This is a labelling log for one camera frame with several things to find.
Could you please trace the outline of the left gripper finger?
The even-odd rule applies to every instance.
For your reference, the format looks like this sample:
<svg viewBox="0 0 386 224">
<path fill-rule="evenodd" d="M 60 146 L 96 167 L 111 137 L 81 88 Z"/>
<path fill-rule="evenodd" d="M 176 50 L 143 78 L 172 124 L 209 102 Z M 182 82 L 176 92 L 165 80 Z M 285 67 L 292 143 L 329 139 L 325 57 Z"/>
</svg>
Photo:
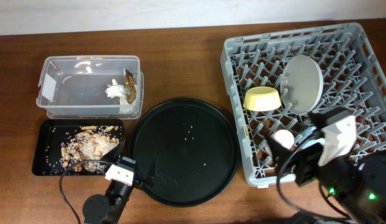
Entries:
<svg viewBox="0 0 386 224">
<path fill-rule="evenodd" d="M 152 187 L 157 173 L 158 157 L 155 157 L 152 161 L 149 170 L 147 171 L 146 178 L 143 180 L 143 187 Z"/>
<path fill-rule="evenodd" d="M 122 140 L 119 142 L 119 144 L 107 152 L 104 156 L 102 156 L 101 160 L 105 162 L 117 162 L 119 160 L 119 157 L 121 156 L 121 153 L 125 147 L 125 140 Z"/>
</svg>

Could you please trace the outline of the food scraps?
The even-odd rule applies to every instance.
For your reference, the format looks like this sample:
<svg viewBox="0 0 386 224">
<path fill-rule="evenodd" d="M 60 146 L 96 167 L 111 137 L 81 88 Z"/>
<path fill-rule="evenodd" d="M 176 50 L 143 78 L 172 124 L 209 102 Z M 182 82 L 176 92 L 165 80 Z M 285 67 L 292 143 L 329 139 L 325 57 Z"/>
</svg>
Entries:
<svg viewBox="0 0 386 224">
<path fill-rule="evenodd" d="M 121 126 L 77 126 L 50 129 L 51 139 L 44 151 L 44 175 L 60 175 L 76 162 L 70 174 L 102 174 L 105 166 L 97 160 L 109 155 L 121 142 Z"/>
</svg>

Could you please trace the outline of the pink cup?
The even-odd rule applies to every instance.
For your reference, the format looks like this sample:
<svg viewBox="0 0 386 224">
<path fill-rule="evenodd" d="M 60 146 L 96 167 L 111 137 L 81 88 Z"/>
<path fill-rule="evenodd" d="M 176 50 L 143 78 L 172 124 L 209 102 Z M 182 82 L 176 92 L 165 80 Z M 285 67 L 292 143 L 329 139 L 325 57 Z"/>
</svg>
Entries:
<svg viewBox="0 0 386 224">
<path fill-rule="evenodd" d="M 294 144 L 293 134 L 285 129 L 278 130 L 271 135 L 265 137 L 265 151 L 269 156 L 275 152 L 276 155 L 290 150 Z"/>
</svg>

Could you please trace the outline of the white napkin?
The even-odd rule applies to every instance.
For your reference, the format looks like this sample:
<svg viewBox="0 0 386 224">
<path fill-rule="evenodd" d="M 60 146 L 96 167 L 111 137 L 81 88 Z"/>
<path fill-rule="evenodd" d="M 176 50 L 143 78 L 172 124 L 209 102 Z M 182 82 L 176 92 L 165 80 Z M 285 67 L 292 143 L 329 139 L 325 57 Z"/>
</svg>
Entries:
<svg viewBox="0 0 386 224">
<path fill-rule="evenodd" d="M 130 113 L 134 109 L 134 102 L 133 104 L 128 104 L 126 101 L 125 85 L 120 85 L 115 79 L 111 80 L 111 85 L 108 85 L 105 93 L 111 99 L 118 99 L 120 114 Z"/>
</svg>

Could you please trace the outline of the gold snack wrapper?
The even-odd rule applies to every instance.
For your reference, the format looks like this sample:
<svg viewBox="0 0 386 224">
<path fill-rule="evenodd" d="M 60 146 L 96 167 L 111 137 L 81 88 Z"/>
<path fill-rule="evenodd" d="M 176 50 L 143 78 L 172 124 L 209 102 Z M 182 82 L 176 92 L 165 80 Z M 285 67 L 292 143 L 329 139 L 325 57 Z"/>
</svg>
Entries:
<svg viewBox="0 0 386 224">
<path fill-rule="evenodd" d="M 125 69 L 124 72 L 126 101 L 128 102 L 128 104 L 133 104 L 136 99 L 136 87 L 133 81 L 133 74 L 127 69 Z"/>
</svg>

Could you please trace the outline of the yellow bowl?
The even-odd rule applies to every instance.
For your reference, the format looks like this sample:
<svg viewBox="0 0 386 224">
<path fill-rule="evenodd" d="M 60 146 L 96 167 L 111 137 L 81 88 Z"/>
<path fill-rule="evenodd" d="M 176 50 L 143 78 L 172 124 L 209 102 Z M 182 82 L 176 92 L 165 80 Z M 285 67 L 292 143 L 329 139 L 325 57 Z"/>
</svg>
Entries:
<svg viewBox="0 0 386 224">
<path fill-rule="evenodd" d="M 243 100 L 243 107 L 250 111 L 271 111 L 281 106 L 278 91 L 268 86 L 249 89 Z"/>
</svg>

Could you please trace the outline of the grey plate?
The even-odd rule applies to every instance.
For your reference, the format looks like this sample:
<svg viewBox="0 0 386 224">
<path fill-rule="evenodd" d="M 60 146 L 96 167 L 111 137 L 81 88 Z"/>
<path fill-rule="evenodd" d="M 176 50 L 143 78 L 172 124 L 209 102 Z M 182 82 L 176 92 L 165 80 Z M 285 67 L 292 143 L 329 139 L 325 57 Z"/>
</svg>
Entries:
<svg viewBox="0 0 386 224">
<path fill-rule="evenodd" d="M 294 114 L 310 112 L 319 102 L 323 90 L 323 76 L 320 66 L 305 55 L 293 57 L 282 73 L 280 90 L 287 90 L 282 97 L 285 106 Z"/>
</svg>

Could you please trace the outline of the blue cup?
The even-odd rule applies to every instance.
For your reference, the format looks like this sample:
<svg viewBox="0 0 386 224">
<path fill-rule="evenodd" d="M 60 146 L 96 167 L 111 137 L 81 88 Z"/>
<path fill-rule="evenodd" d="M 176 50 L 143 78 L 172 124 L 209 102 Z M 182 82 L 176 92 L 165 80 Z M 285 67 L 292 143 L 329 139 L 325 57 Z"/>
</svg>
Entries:
<svg viewBox="0 0 386 224">
<path fill-rule="evenodd" d="M 306 138 L 308 138 L 313 132 L 315 132 L 316 127 L 311 126 L 306 128 L 302 133 L 302 138 L 298 141 L 298 144 L 301 144 Z M 302 149 L 306 149 L 309 146 L 312 146 L 313 144 L 320 143 L 320 145 L 324 146 L 325 144 L 325 139 L 324 138 L 316 138 L 308 141 L 306 144 L 302 146 Z"/>
</svg>

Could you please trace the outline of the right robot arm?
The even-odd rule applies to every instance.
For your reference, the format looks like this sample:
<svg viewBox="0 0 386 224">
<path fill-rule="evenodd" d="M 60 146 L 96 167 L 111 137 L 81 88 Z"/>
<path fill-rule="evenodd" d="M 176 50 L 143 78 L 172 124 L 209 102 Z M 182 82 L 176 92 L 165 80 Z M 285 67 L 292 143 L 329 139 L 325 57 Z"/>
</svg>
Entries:
<svg viewBox="0 0 386 224">
<path fill-rule="evenodd" d="M 356 223 L 386 223 L 386 150 L 361 159 L 356 166 L 347 156 L 337 157 L 325 166 L 319 166 L 323 146 L 316 143 L 302 148 L 312 138 L 313 135 L 310 135 L 293 151 L 270 136 L 265 138 L 273 154 L 277 173 L 276 188 L 280 197 L 290 207 L 305 215 L 327 221 L 346 222 L 310 212 L 290 201 L 283 194 L 280 182 L 287 173 L 293 172 L 298 186 L 317 179 L 319 186 L 327 188 L 347 216 Z"/>
</svg>

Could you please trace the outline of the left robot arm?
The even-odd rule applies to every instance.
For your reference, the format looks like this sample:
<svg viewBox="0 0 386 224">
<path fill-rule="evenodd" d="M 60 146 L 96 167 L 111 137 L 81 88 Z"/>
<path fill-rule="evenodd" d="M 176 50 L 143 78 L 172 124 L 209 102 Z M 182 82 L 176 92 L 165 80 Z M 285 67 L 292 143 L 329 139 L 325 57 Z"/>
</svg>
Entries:
<svg viewBox="0 0 386 224">
<path fill-rule="evenodd" d="M 121 157 L 124 143 L 117 144 L 101 157 L 102 162 L 109 162 L 105 179 L 110 185 L 105 194 L 88 197 L 83 204 L 84 223 L 118 223 L 133 189 L 145 190 L 154 185 L 159 153 L 147 172 L 146 178 L 138 176 L 138 162 L 129 157 Z"/>
</svg>

